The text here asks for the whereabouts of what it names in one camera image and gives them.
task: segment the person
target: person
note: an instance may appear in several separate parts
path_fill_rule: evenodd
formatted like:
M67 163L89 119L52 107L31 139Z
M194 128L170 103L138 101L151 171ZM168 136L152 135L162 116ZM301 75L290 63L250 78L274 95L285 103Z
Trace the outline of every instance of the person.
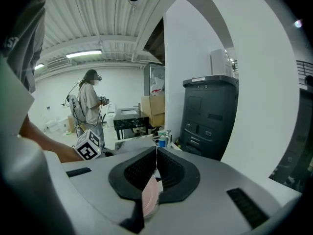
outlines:
M40 58L45 35L45 0L22 0L19 3L21 9L14 11L17 19L4 38L1 52L18 79L33 93L35 65ZM73 148L43 134L28 116L19 134L35 141L42 150L55 152L62 163L82 160Z
M81 104L84 115L86 116L85 127L93 131L100 137L101 148L104 147L104 134L101 123L100 105L106 105L105 101L99 100L94 85L98 85L99 75L95 70L86 72L83 80L79 84L78 100Z

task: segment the bright light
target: bright light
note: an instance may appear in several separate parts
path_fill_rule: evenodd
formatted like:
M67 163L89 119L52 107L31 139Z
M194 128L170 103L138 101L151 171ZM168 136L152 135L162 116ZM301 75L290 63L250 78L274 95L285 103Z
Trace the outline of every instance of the bright light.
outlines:
M81 51L81 52L67 54L66 57L67 58L72 58L72 57L79 57L79 56L93 55L93 54L101 54L101 53L102 53L102 51L100 51L100 50Z
M35 70L36 69L39 69L39 68L41 68L41 67L43 67L44 66L44 64L39 64L39 65L37 65L36 67L35 67Z
M294 23L294 25L297 27L297 28L300 28L302 26L302 20L298 20Z

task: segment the metal railing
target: metal railing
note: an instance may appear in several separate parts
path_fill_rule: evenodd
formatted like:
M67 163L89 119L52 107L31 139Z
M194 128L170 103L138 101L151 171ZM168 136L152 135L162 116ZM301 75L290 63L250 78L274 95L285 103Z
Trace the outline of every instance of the metal railing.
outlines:
M304 62L304 61L300 61L300 60L296 60L296 62L297 62L297 69L298 69L299 75L303 75L303 76L311 75L311 76L313 76L313 64L308 63L308 62ZM233 71L238 71L237 60L234 60L232 62L231 66L233 68Z

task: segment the white t-shirt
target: white t-shirt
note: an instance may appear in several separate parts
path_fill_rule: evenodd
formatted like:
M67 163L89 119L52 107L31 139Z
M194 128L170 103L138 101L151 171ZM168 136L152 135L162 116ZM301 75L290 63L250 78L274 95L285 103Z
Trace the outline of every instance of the white t-shirt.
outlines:
M78 92L78 99L81 103L83 113L86 116L86 122L96 125L99 120L100 110L99 107L91 109L99 102L99 98L93 86L89 83L83 84Z

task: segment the sleeve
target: sleeve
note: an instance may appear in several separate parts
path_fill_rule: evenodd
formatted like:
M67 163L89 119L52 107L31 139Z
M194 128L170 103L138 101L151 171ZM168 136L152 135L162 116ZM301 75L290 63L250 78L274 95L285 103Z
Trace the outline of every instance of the sleeve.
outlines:
M94 89L86 90L86 99L87 99L87 106L88 108L92 108L96 106L96 104L99 102L99 98L94 91Z

